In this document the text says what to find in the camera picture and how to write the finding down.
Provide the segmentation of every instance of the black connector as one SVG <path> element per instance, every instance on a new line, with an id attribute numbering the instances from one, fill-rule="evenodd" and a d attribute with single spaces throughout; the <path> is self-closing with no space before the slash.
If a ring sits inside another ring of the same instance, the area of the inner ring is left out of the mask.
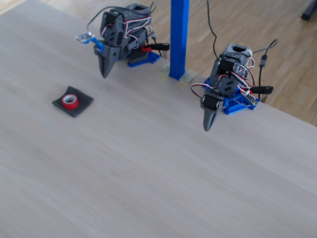
<path id="1" fill-rule="evenodd" d="M 267 55 L 263 55 L 260 62 L 260 67 L 264 67 L 266 64 Z"/>
<path id="2" fill-rule="evenodd" d="M 252 93 L 258 93 L 258 94 L 271 94 L 273 92 L 272 86 L 260 86 L 260 87 L 253 87 L 251 88 Z"/>

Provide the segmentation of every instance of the blue clip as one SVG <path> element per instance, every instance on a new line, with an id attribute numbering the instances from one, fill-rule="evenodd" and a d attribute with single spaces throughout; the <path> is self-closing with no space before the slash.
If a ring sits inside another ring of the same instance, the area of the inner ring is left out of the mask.
<path id="1" fill-rule="evenodd" d="M 94 42 L 96 44 L 97 50 L 102 54 L 104 52 L 105 45 L 100 43 L 96 36 L 92 35 L 91 32 L 85 32 L 79 36 L 76 36 L 76 40 L 83 44 L 88 44 L 89 42 Z"/>

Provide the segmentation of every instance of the tape on table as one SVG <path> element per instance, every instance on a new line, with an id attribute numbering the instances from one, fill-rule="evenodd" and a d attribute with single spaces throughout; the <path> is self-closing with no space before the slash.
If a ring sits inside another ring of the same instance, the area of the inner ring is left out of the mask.
<path id="1" fill-rule="evenodd" d="M 61 99 L 63 107 L 67 110 L 74 110 L 78 107 L 78 97 L 75 94 L 66 94 Z"/>

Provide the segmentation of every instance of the black cable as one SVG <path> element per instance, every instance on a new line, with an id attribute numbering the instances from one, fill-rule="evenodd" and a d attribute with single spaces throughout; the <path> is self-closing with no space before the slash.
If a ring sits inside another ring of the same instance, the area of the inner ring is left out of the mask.
<path id="1" fill-rule="evenodd" d="M 106 10 L 106 9 L 109 9 L 109 8 L 119 8 L 119 9 L 123 9 L 123 10 L 128 10 L 128 11 L 134 12 L 134 13 L 139 14 L 139 15 L 148 16 L 148 15 L 151 15 L 151 14 L 154 12 L 155 8 L 157 7 L 156 2 L 153 1 L 152 4 L 151 4 L 151 6 L 150 6 L 150 9 L 152 9 L 153 4 L 155 4 L 155 6 L 154 6 L 153 10 L 151 10 L 150 13 L 140 13 L 140 12 L 137 12 L 137 11 L 135 11 L 135 10 L 132 10 L 132 9 L 129 9 L 129 8 L 126 8 L 126 7 L 120 7 L 120 6 L 107 6 L 107 7 L 103 8 L 102 10 L 100 10 L 100 11 L 93 17 L 93 19 L 90 20 L 90 22 L 87 24 L 87 31 L 89 31 L 89 29 L 88 29 L 88 28 L 89 28 L 89 25 L 96 19 L 96 17 L 97 17 L 100 13 L 102 13 L 102 12 L 103 12 L 104 10 Z"/>
<path id="2" fill-rule="evenodd" d="M 211 29 L 211 32 L 212 34 L 214 35 L 214 42 L 213 42 L 213 52 L 214 52 L 214 55 L 216 56 L 216 58 L 218 57 L 217 56 L 217 53 L 216 53 L 216 50 L 215 50 L 215 44 L 216 44 L 216 40 L 217 40 L 217 35 L 214 33 L 213 29 L 212 29 L 212 26 L 211 26 L 211 23 L 210 23 L 210 15 L 209 15 L 209 0 L 207 0 L 207 11 L 208 11 L 208 23 L 209 23 L 209 27 Z"/>
<path id="3" fill-rule="evenodd" d="M 157 44 L 157 40 L 156 40 L 156 38 L 153 38 L 153 40 L 154 40 L 155 44 Z M 161 52 L 160 52 L 160 51 L 158 51 L 158 52 L 159 52 L 159 55 L 162 57 Z"/>
<path id="4" fill-rule="evenodd" d="M 258 50 L 258 51 L 254 51 L 253 53 L 255 54 L 255 53 L 257 53 L 257 52 L 266 51 L 266 52 L 265 52 L 265 55 L 266 55 L 266 54 L 267 54 L 267 51 L 268 51 L 269 49 L 272 49 L 274 46 L 276 46 L 277 42 L 278 42 L 278 39 L 275 39 L 274 41 L 272 41 L 272 43 L 269 45 L 269 47 L 264 48 L 264 49 L 260 49 L 260 50 Z"/>
<path id="5" fill-rule="evenodd" d="M 260 67 L 260 74 L 259 74 L 259 87 L 261 87 L 261 75 L 262 75 L 263 67 Z"/>
<path id="6" fill-rule="evenodd" d="M 254 51 L 253 53 L 257 53 L 260 51 L 265 51 L 265 54 L 262 56 L 261 58 L 261 62 L 260 62 L 260 73 L 259 73 L 259 87 L 261 87 L 261 77 L 262 77 L 262 70 L 266 64 L 266 60 L 267 60 L 267 52 L 269 49 L 272 49 L 274 46 L 276 46 L 276 44 L 278 43 L 278 39 L 275 39 L 274 41 L 271 42 L 271 44 L 264 49 L 258 50 L 258 51 Z"/>

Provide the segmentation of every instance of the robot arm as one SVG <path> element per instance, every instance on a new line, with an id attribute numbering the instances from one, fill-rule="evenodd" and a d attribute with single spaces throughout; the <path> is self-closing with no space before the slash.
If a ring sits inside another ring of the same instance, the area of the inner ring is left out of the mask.
<path id="1" fill-rule="evenodd" d="M 151 28 L 151 9 L 135 3 L 127 7 L 110 7 L 103 13 L 98 40 L 91 32 L 76 37 L 83 44 L 94 42 L 99 68 L 106 78 L 118 59 L 126 59 L 133 51 L 141 50 L 148 42 L 147 26 Z"/>

